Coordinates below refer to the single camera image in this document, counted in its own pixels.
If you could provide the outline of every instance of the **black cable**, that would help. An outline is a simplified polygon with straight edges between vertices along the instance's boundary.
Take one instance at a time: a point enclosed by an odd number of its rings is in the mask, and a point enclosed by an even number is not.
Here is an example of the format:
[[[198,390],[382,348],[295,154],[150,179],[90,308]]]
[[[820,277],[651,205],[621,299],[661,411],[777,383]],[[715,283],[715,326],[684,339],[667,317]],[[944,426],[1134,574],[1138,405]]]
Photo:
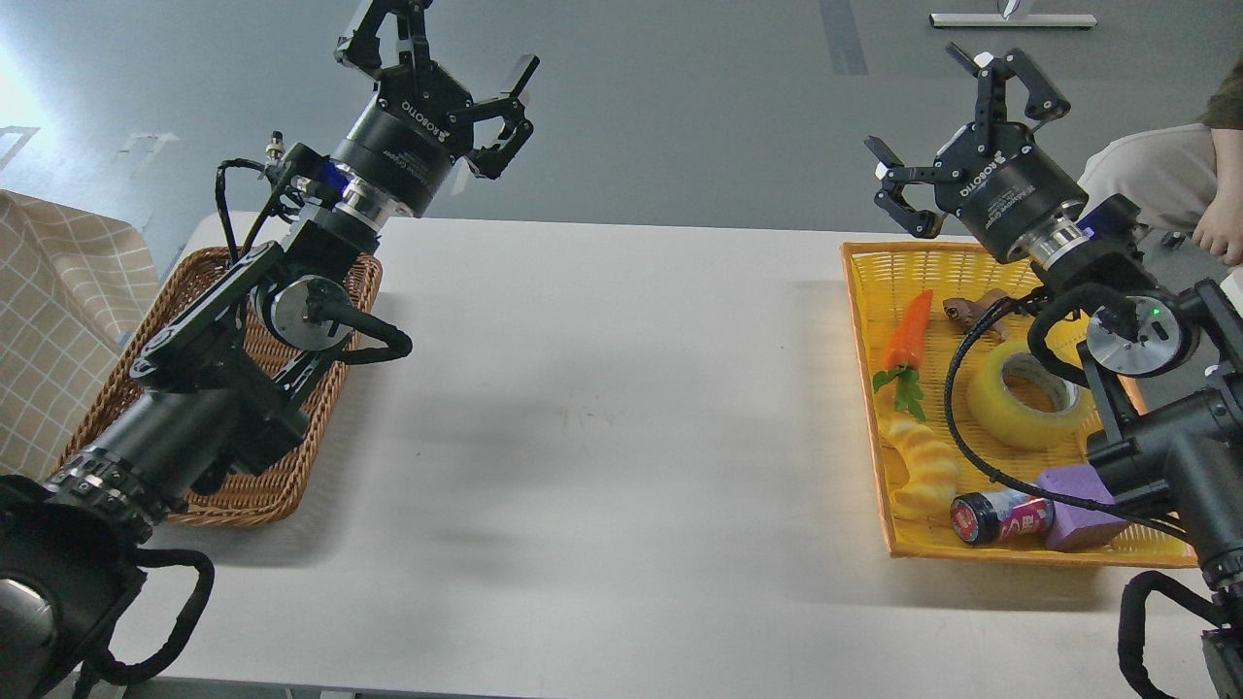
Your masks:
[[[216,215],[220,216],[220,225],[225,230],[225,245],[229,246],[229,262],[232,264],[237,261],[240,255],[237,254],[237,240],[234,236],[232,221],[229,220],[229,201],[225,199],[225,172],[230,168],[264,172],[264,164],[247,158],[232,158],[216,165]]]
[[[1070,312],[1080,308],[1091,311],[1101,308],[1098,317],[1111,321],[1110,325],[1106,325],[1106,330],[1115,331],[1132,341],[1139,332],[1139,321],[1135,317],[1135,301],[1096,282],[1081,284],[1059,295],[1035,316],[1035,321],[1032,322],[1027,333],[1027,346],[1032,356],[1039,359],[1040,364],[1053,376],[1086,388],[1088,374],[1081,368],[1064,362],[1044,342],[1053,326],[1062,322],[1062,318]]]
[[[976,321],[976,325],[973,325],[971,330],[967,331],[967,336],[963,338],[962,343],[958,346],[958,350],[950,359],[950,367],[946,371],[946,377],[945,377],[945,391],[942,393],[942,402],[945,407],[946,428],[950,430],[950,437],[953,438],[953,443],[958,447],[958,450],[962,453],[962,455],[968,461],[971,461],[971,465],[976,466],[981,473],[987,475],[988,480],[992,483],[999,483],[1012,490],[1018,490],[1019,493],[1025,493],[1035,498],[1044,498],[1054,502],[1062,502],[1063,505],[1071,505],[1075,507],[1081,507],[1084,510],[1095,510],[1099,512],[1105,512],[1108,515],[1112,515],[1115,517],[1126,520],[1132,524],[1155,529],[1162,534],[1167,534],[1180,541],[1186,542],[1187,541],[1186,534],[1165,522],[1147,517],[1137,517],[1130,515],[1119,509],[1116,505],[1106,505],[1104,502],[1098,502],[1096,500],[1086,500],[1084,498],[1075,498],[1073,495],[1064,495],[1062,493],[1052,493],[1044,490],[1043,488],[1019,480],[1002,471],[1001,469],[993,466],[983,458],[981,458],[978,454],[976,454],[971,449],[971,447],[967,445],[967,442],[962,438],[962,434],[958,432],[958,425],[953,419],[953,383],[955,378],[958,374],[958,369],[962,367],[962,359],[963,357],[966,357],[967,351],[971,350],[971,347],[976,343],[976,341],[983,337],[984,332],[988,328],[991,328],[993,323],[999,321],[1006,315],[1016,311],[1021,306],[1037,301],[1043,296],[1043,294],[1044,294],[1043,291],[1037,290],[1018,301],[1009,297],[999,299],[992,306],[989,306],[988,310],[984,311],[983,316],[981,316],[981,318]]]
[[[293,203],[292,205],[286,205],[286,206],[285,206],[285,213],[286,213],[286,214],[296,214],[296,213],[298,213],[298,210],[300,210],[300,209],[301,209],[302,206],[306,206],[306,205],[307,205],[307,200],[306,200],[306,198],[303,198],[303,197],[302,197],[302,193],[301,193],[301,192],[298,192],[298,190],[297,190],[296,188],[292,188],[292,187],[288,187],[288,188],[286,188],[286,190],[285,190],[285,194],[283,194],[283,195],[285,195],[285,197],[288,197],[288,198],[290,198],[290,201],[292,201],[292,203]]]
[[[346,301],[312,297],[307,301],[307,311],[313,320],[334,321],[349,326],[387,345],[387,347],[367,347],[342,352],[337,359],[344,364],[373,364],[400,359],[414,348],[410,336],[401,332],[400,328],[364,313]]]
[[[292,224],[293,219],[290,218],[291,214],[296,214],[302,210],[302,205],[306,201],[297,189],[292,187],[285,188],[283,192],[276,192],[276,182],[272,182],[272,193],[268,195],[267,201],[264,204],[264,210],[255,216],[255,223],[251,224],[250,230],[246,231],[246,240],[241,245],[241,254],[245,255],[250,252],[250,249],[255,245],[255,239],[259,238],[259,230],[264,228],[264,223],[271,216],[278,216],[287,224]],[[292,201],[300,203],[297,209],[292,209],[281,203],[281,197],[288,197]]]
[[[1117,667],[1131,689],[1144,699],[1173,699],[1152,684],[1149,670],[1144,667],[1147,616],[1144,604],[1154,591],[1218,628],[1226,626],[1228,618],[1224,609],[1157,571],[1142,572],[1122,588],[1122,603],[1117,617]]]
[[[215,567],[211,565],[211,558],[199,551],[133,549],[129,557],[135,566],[144,568],[189,566],[199,572],[199,580],[194,583],[194,591],[190,592],[181,612],[177,616],[177,623],[173,624],[168,641],[150,658],[131,665],[118,662],[107,648],[88,655],[85,664],[89,664],[104,682],[117,687],[147,682],[173,664],[173,660],[181,654],[185,644],[189,643],[190,634],[194,633],[194,627],[199,623],[199,617],[203,616],[203,609],[208,606],[211,585],[215,582]]]
[[[82,663],[77,682],[73,683],[73,699],[89,699],[91,690],[99,684],[99,673],[91,663]]]
[[[1176,515],[1152,515],[1152,519],[1158,522],[1165,522],[1170,526],[1177,527],[1178,531],[1185,531],[1182,527],[1182,521]]]

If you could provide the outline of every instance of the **plaid cloth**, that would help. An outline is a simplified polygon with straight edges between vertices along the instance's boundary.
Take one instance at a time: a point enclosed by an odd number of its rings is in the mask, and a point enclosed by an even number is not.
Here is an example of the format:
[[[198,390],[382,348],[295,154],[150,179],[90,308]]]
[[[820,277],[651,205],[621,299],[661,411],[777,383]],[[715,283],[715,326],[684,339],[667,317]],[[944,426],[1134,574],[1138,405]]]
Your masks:
[[[133,226],[0,190],[0,474],[57,465],[158,291]]]

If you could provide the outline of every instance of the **orange carrot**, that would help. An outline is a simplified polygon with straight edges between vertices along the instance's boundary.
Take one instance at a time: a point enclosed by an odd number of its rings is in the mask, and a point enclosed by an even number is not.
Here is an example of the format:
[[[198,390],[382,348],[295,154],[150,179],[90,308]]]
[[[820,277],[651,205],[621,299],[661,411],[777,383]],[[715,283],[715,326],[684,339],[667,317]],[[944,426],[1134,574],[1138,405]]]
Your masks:
[[[924,333],[929,328],[929,315],[932,312],[932,290],[915,297],[906,307],[906,315],[899,323],[894,337],[889,338],[889,347],[885,348],[886,369],[907,367],[919,369],[924,363]]]
[[[897,391],[894,398],[895,410],[906,410],[915,419],[922,422],[924,408],[920,399],[924,392],[919,387],[919,368],[924,363],[924,333],[929,327],[929,316],[932,312],[932,290],[916,296],[906,307],[902,321],[897,325],[894,336],[889,338],[885,347],[883,369],[871,377],[873,392],[880,391],[886,383],[897,379]]]

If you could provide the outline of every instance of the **purple sponge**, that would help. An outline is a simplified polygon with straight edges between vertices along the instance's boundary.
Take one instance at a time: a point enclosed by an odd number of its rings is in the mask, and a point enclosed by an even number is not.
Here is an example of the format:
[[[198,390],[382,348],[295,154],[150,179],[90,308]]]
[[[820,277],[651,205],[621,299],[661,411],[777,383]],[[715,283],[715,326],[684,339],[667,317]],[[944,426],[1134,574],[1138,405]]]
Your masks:
[[[1089,464],[1048,469],[1035,478],[1035,484],[1052,493],[1114,504],[1114,496],[1100,481],[1096,469]],[[1078,551],[1104,546],[1127,526],[1129,522],[1114,515],[1054,502],[1053,529],[1045,536],[1044,547],[1053,551]]]

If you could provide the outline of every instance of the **yellow wicker tray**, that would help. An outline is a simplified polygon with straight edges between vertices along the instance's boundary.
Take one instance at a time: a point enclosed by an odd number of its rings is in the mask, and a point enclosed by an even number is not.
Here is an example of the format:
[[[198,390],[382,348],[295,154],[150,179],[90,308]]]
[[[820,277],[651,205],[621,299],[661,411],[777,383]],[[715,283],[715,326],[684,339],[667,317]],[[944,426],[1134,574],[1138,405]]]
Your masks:
[[[978,299],[991,289],[1021,296],[1039,285],[1039,279],[1027,262],[998,265],[975,243],[846,243],[842,246],[846,291],[854,321],[859,374],[866,396],[868,423],[880,505],[881,529],[891,556],[963,558],[1009,563],[1049,566],[1142,566],[1195,567],[1195,552],[1183,542],[1142,526],[1127,527],[1109,546],[1074,553],[1048,551],[1039,537],[1019,537],[997,546],[971,547],[962,544],[950,526],[948,504],[943,520],[907,521],[896,519],[890,510],[890,493],[906,483],[906,466],[876,432],[873,404],[871,374],[880,371],[881,356],[897,327],[906,305],[925,289],[932,289],[935,300],[929,322],[924,368],[920,386],[926,396],[924,409],[927,425],[946,443],[953,444],[945,424],[941,392],[950,358],[962,341],[962,331],[946,318],[941,301],[952,297]],[[1030,321],[1009,316],[1006,321],[1012,337],[1023,337]],[[1049,336],[1055,352],[1073,348],[1083,338],[1085,322],[1059,323]],[[971,419],[967,408],[967,381],[983,363],[993,341],[977,342],[958,372],[953,414],[958,429],[988,463],[1024,479],[1034,480],[1047,468],[1083,464],[1084,442],[1100,429],[1100,418],[1085,420],[1076,434],[1047,451],[1022,451],[997,442]],[[963,459],[958,493],[997,490],[997,484]]]

